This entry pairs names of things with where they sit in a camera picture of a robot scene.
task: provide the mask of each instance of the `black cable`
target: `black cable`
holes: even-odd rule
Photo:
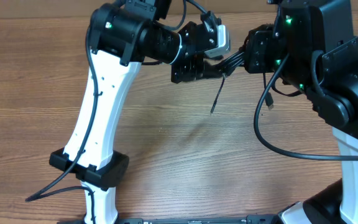
[[[244,59],[243,58],[240,58],[239,60],[237,60],[233,65],[231,65],[227,72],[226,72],[226,76],[230,76],[236,68],[238,68],[242,63],[244,63]]]
[[[155,62],[142,62],[142,65],[161,65],[162,61],[155,61]]]
[[[59,183],[59,181],[61,181],[68,173],[70,173],[73,170],[74,166],[77,164],[78,160],[80,160],[80,157],[81,157],[82,153],[84,152],[85,144],[86,144],[86,142],[89,138],[90,132],[92,130],[92,125],[93,125],[94,117],[96,115],[96,108],[98,106],[98,97],[99,97],[98,78],[96,76],[96,72],[95,72],[95,69],[93,66],[93,61],[92,61],[91,52],[90,52],[91,49],[90,49],[90,45],[89,45],[89,38],[90,38],[90,27],[88,27],[88,30],[86,31],[85,47],[86,47],[86,56],[88,58],[89,67],[90,67],[91,73],[92,73],[93,86],[94,86],[94,93],[93,93],[94,99],[93,99],[92,113],[91,113],[91,117],[89,119],[88,127],[87,127],[85,135],[84,135],[84,139],[82,140],[80,149],[78,150],[74,161],[71,163],[71,165],[68,167],[68,169],[64,173],[62,173],[58,178],[56,178],[54,181],[52,181],[50,184],[48,184],[46,187],[39,190],[38,192],[31,195],[30,197],[26,198],[26,200],[25,200],[26,202],[32,202],[32,201],[38,200],[40,198],[48,197],[50,193],[45,194],[45,195],[42,195],[42,194],[45,193],[47,190],[51,189],[53,186],[55,186],[57,183]]]
[[[225,63],[227,63],[228,61],[232,60],[235,56],[239,55],[241,52],[236,52],[234,54],[232,54],[230,57],[224,59],[223,61],[217,63],[216,65],[214,65],[215,67],[220,67],[223,66]]]
[[[223,88],[223,84],[224,84],[225,79],[226,79],[226,78],[223,77],[221,87],[219,88],[218,94],[216,95],[214,104],[212,105],[212,108],[211,108],[211,112],[210,112],[211,114],[214,113],[215,106],[216,106],[216,103],[218,103],[219,94],[221,94],[221,91],[222,91],[222,88]]]
[[[275,83],[275,81],[279,78],[281,71],[284,68],[285,62],[287,62],[289,55],[287,55],[283,61],[281,62],[279,68],[277,71],[273,74],[272,78],[270,79],[269,83],[266,86],[266,89],[262,93],[262,96],[259,99],[258,105],[255,110],[254,115],[254,131],[258,138],[258,140],[266,146],[268,149],[270,149],[273,152],[276,152],[278,154],[281,154],[283,156],[293,157],[297,159],[311,159],[311,160],[319,160],[319,161],[358,161],[358,156],[323,156],[323,155],[311,155],[311,154],[302,154],[297,152],[290,152],[286,151],[284,149],[280,149],[278,147],[275,147],[271,145],[269,142],[267,142],[261,135],[259,131],[259,114],[260,109],[262,108],[262,104],[266,98],[267,93],[269,92],[269,89],[272,87],[272,85]]]
[[[175,27],[167,26],[167,25],[161,24],[161,23],[159,23],[159,22],[157,22],[157,21],[155,21],[155,23],[158,24],[158,25],[160,25],[160,26],[162,26],[163,28],[165,28],[165,29],[167,29],[167,30],[170,30],[170,31],[177,30],[177,29],[179,29],[179,28],[183,25],[183,23],[185,22],[185,19],[186,19],[186,10],[187,10],[187,9],[186,9],[186,0],[183,0],[183,15],[182,15],[182,17],[181,17],[181,20],[180,20],[179,24],[178,24],[177,26],[175,26]]]
[[[313,86],[316,92],[320,96],[325,96],[323,89],[321,89],[320,84],[318,83],[317,74],[316,74],[316,66],[317,66],[317,59],[320,57],[320,55],[324,54],[322,50],[315,50],[311,54],[311,80],[313,81]]]
[[[203,6],[201,6],[200,4],[198,4],[197,2],[195,2],[194,0],[187,0],[188,3],[194,5],[198,10],[200,10],[202,13],[207,13],[207,11],[204,9]]]
[[[228,60],[226,63],[223,63],[223,67],[228,66],[230,67],[231,65],[237,63],[238,61],[242,60],[244,62],[244,52],[240,52],[238,55],[236,55],[235,57],[233,57],[232,59]]]
[[[54,190],[53,192],[43,194],[38,199],[49,197],[49,196],[52,196],[55,194],[59,194],[59,193],[63,193],[63,192],[71,191],[71,190],[86,190],[86,191],[88,191],[88,195],[91,196],[91,216],[92,216],[91,220],[92,220],[93,224],[96,224],[96,217],[94,215],[94,193],[93,193],[92,189],[90,189],[89,187],[84,187],[84,186],[66,187],[63,189]]]
[[[283,93],[283,92],[281,92],[280,90],[278,90],[278,89],[276,88],[276,84],[275,84],[275,83],[272,85],[272,90],[273,90],[274,92],[280,94],[280,95],[288,96],[288,97],[295,97],[295,96],[302,95],[302,92],[299,91],[299,90],[298,90],[298,91],[295,91],[295,92],[293,92],[293,93],[289,93],[289,94]]]

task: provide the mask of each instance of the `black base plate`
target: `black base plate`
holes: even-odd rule
[[[119,219],[118,223],[116,222],[116,224],[279,224],[279,223],[281,222],[277,215],[248,215],[243,218],[177,218],[177,219],[160,219],[160,220],[143,220],[141,218],[123,218],[123,219]],[[58,222],[58,224],[84,224],[84,221],[78,220],[72,222]]]

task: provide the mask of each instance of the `gray component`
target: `gray component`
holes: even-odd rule
[[[278,214],[283,224],[311,224],[303,210],[303,203],[297,202]]]
[[[230,35],[225,25],[218,26],[218,41],[216,43],[216,48],[204,52],[205,56],[207,56],[208,58],[215,58],[230,52]]]

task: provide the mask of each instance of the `wooden table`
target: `wooden table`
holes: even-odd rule
[[[232,48],[273,13],[223,14]],[[198,21],[198,15],[189,16]],[[178,16],[168,20],[179,21]],[[86,84],[89,18],[0,20],[0,223],[80,218],[83,192],[32,203],[24,199],[60,171],[48,164],[75,126]],[[354,13],[358,35],[358,11]],[[130,166],[117,188],[122,217],[241,217],[276,213],[341,178],[338,162],[291,159],[269,151],[252,127],[261,75],[238,68],[209,115],[220,80],[170,82],[170,67],[144,67],[129,91],[115,150]],[[285,92],[290,86],[280,86]],[[263,135],[295,152],[338,154],[331,128],[304,96],[273,94]],[[70,175],[57,188],[78,185]]]

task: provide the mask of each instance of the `black clamp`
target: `black clamp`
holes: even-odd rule
[[[49,158],[49,164],[61,171],[67,170],[73,163],[73,161],[68,159],[68,154],[64,154],[63,151],[64,148],[61,148],[51,153]],[[72,173],[75,173],[75,177],[78,180],[90,183],[106,191],[110,187],[118,186],[124,177],[128,165],[129,157],[127,155],[113,151],[110,162],[101,169],[96,170],[96,166],[92,165],[83,167],[76,164]]]

